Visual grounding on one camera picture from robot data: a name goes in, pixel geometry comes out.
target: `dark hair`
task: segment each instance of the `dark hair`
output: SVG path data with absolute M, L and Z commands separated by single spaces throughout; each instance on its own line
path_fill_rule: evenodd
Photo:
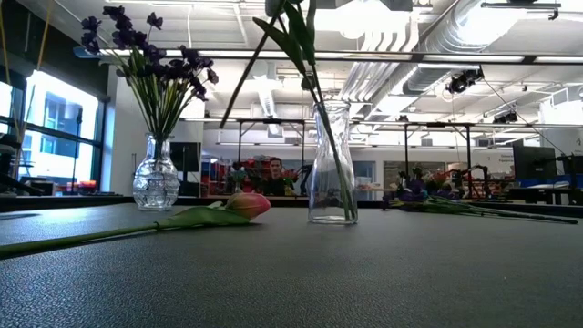
M 270 164 L 271 164 L 273 161 L 276 161 L 276 160 L 278 160 L 278 161 L 280 162 L 280 165 L 283 165 L 283 162 L 281 161 L 281 159 L 280 159 L 280 158 L 270 158 Z

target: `pink tulip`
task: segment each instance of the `pink tulip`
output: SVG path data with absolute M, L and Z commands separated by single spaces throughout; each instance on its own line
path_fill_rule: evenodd
M 270 201 L 257 193 L 236 193 L 227 200 L 227 210 L 239 213 L 241 216 L 253 220 L 265 213 L 271 207 Z

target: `clear glass bottle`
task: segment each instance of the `clear glass bottle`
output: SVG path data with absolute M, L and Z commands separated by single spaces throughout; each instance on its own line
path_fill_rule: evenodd
M 358 210 L 353 161 L 348 148 L 350 105 L 343 101 L 326 101 L 324 106 L 325 117 L 314 107 L 318 148 L 310 181 L 308 217 L 314 223 L 354 224 L 358 220 Z M 324 126 L 326 120 L 330 131 Z M 337 156 L 332 151 L 329 132 L 332 132 Z
M 151 133 L 148 152 L 136 169 L 134 177 L 134 201 L 140 210 L 169 210 L 179 196 L 179 178 L 170 160 L 172 137 L 158 141 Z

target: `gray table surface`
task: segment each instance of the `gray table surface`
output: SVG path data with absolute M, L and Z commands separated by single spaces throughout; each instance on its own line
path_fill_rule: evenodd
M 0 215 L 0 244 L 150 223 L 133 204 Z M 0 327 L 581 327 L 583 228 L 272 209 L 248 227 L 0 261 Z

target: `table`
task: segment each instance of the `table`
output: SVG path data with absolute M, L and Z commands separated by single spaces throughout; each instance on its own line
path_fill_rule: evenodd
M 508 198 L 525 200 L 526 203 L 536 204 L 543 200 L 546 204 L 553 204 L 553 196 L 555 204 L 561 205 L 561 195 L 568 195 L 569 204 L 579 204 L 581 197 L 581 190 L 573 190 L 571 188 L 512 188 L 508 192 Z
M 133 204 L 33 213 L 2 214 L 0 244 L 167 215 Z M 359 224 L 342 227 L 307 224 L 306 215 L 276 208 L 247 227 L 150 233 L 0 261 L 0 327 L 583 322 L 581 225 L 360 210 Z

